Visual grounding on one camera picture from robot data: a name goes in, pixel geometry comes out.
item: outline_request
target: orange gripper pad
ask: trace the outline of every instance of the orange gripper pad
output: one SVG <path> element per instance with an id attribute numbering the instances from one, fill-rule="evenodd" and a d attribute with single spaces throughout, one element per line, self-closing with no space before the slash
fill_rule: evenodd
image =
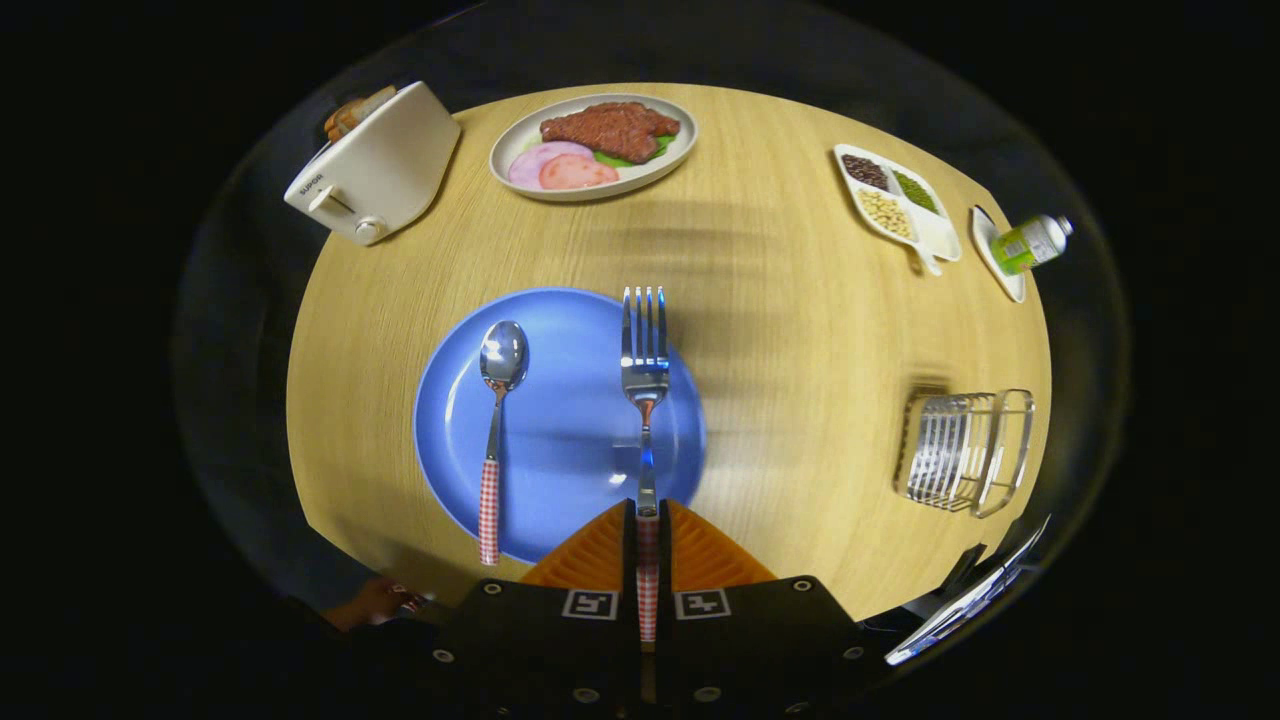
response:
<path id="1" fill-rule="evenodd" d="M 692 510 L 667 500 L 671 518 L 671 592 L 727 588 L 777 578 Z"/>
<path id="2" fill-rule="evenodd" d="M 543 557 L 521 583 L 548 588 L 622 592 L 622 528 L 627 501 L 582 525 Z"/>

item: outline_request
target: steak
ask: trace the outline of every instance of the steak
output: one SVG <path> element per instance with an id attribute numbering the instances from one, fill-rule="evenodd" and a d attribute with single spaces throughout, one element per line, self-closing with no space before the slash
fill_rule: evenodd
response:
<path id="1" fill-rule="evenodd" d="M 543 142 L 567 140 L 641 164 L 658 151 L 654 136 L 678 133 L 680 120 L 639 102 L 600 102 L 571 115 L 543 120 L 539 129 Z"/>

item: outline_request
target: pink ham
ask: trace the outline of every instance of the pink ham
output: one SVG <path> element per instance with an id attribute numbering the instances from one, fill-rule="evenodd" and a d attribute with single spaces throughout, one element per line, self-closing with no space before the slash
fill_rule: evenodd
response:
<path id="1" fill-rule="evenodd" d="M 618 172 L 580 155 L 559 155 L 543 165 L 538 181 L 544 190 L 572 190 L 591 187 L 618 179 Z"/>
<path id="2" fill-rule="evenodd" d="M 594 158 L 591 149 L 585 145 L 564 141 L 541 142 L 516 158 L 516 161 L 507 169 L 507 179 L 521 187 L 541 190 L 543 186 L 538 183 L 538 173 L 543 172 L 543 165 L 559 155 Z"/>

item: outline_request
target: metal dish rack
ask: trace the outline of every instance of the metal dish rack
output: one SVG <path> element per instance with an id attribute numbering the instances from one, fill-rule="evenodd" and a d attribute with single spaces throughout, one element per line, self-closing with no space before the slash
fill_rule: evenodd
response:
<path id="1" fill-rule="evenodd" d="M 929 507 L 968 509 L 974 518 L 987 518 L 1009 505 L 1021 486 L 1034 416 L 1036 400 L 1025 389 L 913 397 L 897 492 Z M 1018 457 L 1006 465 L 1010 438 Z"/>

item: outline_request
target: bottle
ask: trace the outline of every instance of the bottle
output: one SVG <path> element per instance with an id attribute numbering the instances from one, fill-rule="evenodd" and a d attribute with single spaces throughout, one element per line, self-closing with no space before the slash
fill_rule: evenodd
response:
<path id="1" fill-rule="evenodd" d="M 1036 215 L 1000 237 L 991 238 L 991 256 L 1000 272 L 1016 275 L 1057 258 L 1066 250 L 1071 223 L 1059 215 Z"/>

